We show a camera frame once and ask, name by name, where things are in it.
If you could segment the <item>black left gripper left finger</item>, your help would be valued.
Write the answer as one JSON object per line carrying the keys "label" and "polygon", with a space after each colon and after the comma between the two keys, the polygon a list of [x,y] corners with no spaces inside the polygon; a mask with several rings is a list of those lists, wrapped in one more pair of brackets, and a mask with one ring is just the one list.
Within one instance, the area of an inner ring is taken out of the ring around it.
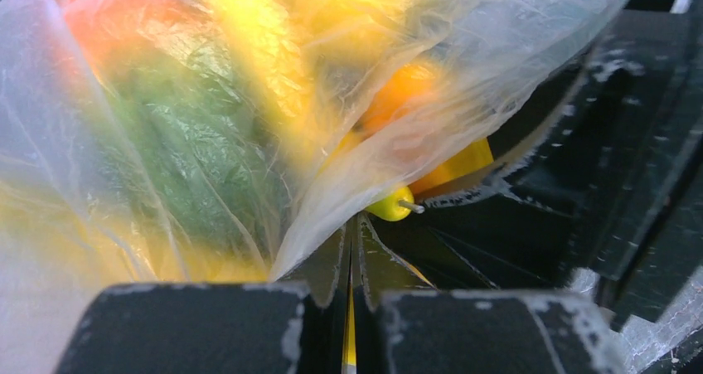
{"label": "black left gripper left finger", "polygon": [[352,234],[349,223],[337,229],[285,280],[303,281],[309,293],[303,301],[297,373],[341,373],[347,350],[347,316],[351,278]]}

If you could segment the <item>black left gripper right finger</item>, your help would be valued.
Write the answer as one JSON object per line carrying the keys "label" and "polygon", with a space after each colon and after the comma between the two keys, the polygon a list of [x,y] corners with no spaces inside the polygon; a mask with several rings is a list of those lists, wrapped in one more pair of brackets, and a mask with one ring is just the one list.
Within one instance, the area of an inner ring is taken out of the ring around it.
{"label": "black left gripper right finger", "polygon": [[358,373],[382,372],[383,349],[376,317],[386,290],[432,289],[412,265],[381,242],[371,218],[355,218],[354,235],[354,347]]}

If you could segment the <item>single yellow banana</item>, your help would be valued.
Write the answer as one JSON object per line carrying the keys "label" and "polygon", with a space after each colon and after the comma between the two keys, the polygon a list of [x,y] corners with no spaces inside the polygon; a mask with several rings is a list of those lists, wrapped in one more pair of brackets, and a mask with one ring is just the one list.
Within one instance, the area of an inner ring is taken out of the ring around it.
{"label": "single yellow banana", "polygon": [[489,142],[486,138],[481,138],[438,165],[422,178],[411,183],[409,188],[417,195],[476,172],[493,162],[494,158]]}

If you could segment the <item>clear plastic bag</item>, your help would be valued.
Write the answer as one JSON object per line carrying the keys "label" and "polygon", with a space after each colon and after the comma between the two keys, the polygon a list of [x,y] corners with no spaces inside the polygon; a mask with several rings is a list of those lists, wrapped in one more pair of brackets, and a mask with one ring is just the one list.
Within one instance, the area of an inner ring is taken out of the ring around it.
{"label": "clear plastic bag", "polygon": [[627,0],[1,0],[1,370],[117,283],[278,279],[479,157]]}

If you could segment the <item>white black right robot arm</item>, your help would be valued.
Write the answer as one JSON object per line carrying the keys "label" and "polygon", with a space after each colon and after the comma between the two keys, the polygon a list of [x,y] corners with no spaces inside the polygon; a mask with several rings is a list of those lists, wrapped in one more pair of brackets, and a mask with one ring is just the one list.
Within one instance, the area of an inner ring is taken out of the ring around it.
{"label": "white black right robot arm", "polygon": [[534,124],[491,195],[430,201],[447,285],[566,287],[604,311],[630,373],[702,356],[702,0],[630,0],[591,50],[493,137]]}

